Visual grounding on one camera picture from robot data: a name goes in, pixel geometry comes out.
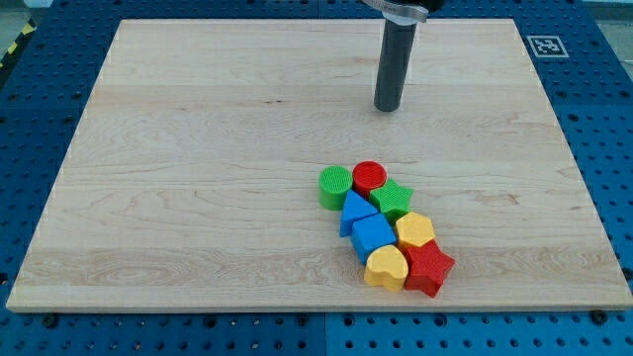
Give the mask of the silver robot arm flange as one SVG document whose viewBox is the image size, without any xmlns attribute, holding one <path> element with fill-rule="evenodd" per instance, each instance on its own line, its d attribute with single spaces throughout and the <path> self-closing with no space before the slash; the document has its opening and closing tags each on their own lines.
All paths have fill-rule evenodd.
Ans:
<svg viewBox="0 0 633 356">
<path fill-rule="evenodd" d="M 444 6 L 445 0 L 362 0 L 362 3 L 380 11 L 387 20 L 408 26 L 425 23 L 431 13 Z"/>
</svg>

